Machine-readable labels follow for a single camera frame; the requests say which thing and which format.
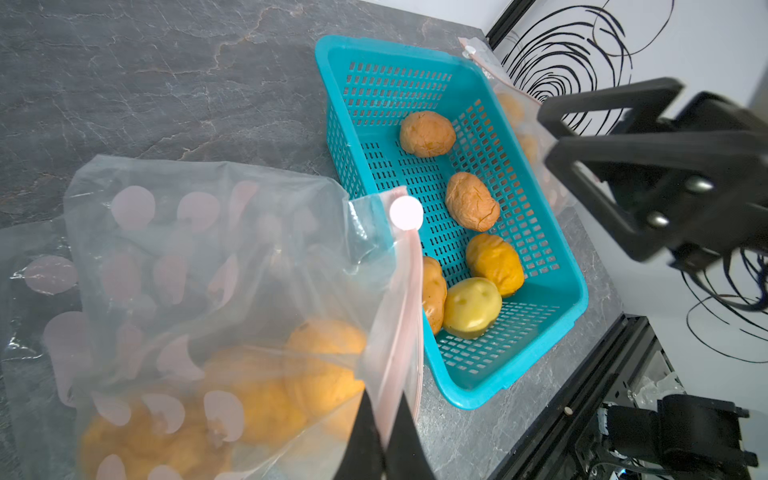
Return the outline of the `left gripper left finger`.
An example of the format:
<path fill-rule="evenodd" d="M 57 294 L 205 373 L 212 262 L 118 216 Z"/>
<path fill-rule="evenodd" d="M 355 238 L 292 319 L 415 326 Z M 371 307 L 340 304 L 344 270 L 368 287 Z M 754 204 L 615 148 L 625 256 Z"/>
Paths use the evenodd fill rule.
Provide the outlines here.
<path fill-rule="evenodd" d="M 384 453 L 371 401 L 363 393 L 352 432 L 334 480 L 381 480 Z"/>

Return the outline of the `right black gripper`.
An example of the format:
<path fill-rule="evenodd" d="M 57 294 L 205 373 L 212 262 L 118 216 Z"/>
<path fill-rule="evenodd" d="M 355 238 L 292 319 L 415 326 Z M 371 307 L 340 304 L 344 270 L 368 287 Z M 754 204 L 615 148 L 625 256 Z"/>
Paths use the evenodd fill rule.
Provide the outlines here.
<path fill-rule="evenodd" d="M 664 77 L 551 97 L 537 120 L 563 138 L 547 168 L 630 258 L 668 249 L 673 268 L 699 273 L 740 248 L 767 251 L 767 125 L 709 92 L 661 118 L 683 88 Z M 612 110 L 628 113 L 610 136 L 572 137 L 563 122 Z"/>

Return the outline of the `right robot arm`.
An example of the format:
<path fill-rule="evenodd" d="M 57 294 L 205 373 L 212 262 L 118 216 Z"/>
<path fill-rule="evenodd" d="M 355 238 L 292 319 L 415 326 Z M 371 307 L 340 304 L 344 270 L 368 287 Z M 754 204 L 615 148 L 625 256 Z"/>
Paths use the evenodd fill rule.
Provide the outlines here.
<path fill-rule="evenodd" d="M 546 100 L 539 123 L 553 135 L 548 170 L 618 246 L 644 262 L 662 250 L 688 284 L 707 268 L 755 253 L 758 295 L 718 302 L 767 309 L 767 126 L 727 98 L 701 92 L 672 118 L 673 78 Z M 612 448 L 677 479 L 745 479 L 758 456 L 741 447 L 746 409 L 669 395 L 655 410 L 611 406 Z"/>

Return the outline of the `teal plastic basket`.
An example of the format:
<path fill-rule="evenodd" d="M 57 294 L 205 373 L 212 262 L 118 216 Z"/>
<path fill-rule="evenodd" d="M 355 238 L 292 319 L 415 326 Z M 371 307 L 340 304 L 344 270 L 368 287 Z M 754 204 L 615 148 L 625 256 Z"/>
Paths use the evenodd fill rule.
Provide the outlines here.
<path fill-rule="evenodd" d="M 329 35 L 315 47 L 327 91 L 327 144 L 352 197 L 405 187 L 424 209 L 424 255 L 449 284 L 469 277 L 472 232 L 449 214 L 450 178 L 473 174 L 499 203 L 492 233 L 519 254 L 522 288 L 476 340 L 428 334 L 427 363 L 444 398 L 474 410 L 512 386 L 574 326 L 588 306 L 586 281 L 534 171 L 480 68 L 443 52 L 367 38 Z M 414 112 L 447 118 L 457 136 L 433 159 L 407 153 L 400 126 Z"/>

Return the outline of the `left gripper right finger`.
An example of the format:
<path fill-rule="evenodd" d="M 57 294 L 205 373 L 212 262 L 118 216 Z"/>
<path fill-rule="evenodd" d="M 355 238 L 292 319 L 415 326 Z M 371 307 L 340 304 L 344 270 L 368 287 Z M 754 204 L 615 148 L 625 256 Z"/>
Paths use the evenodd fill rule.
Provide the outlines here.
<path fill-rule="evenodd" d="M 424 454 L 407 398 L 401 396 L 392 434 L 384 451 L 384 478 L 435 480 Z"/>

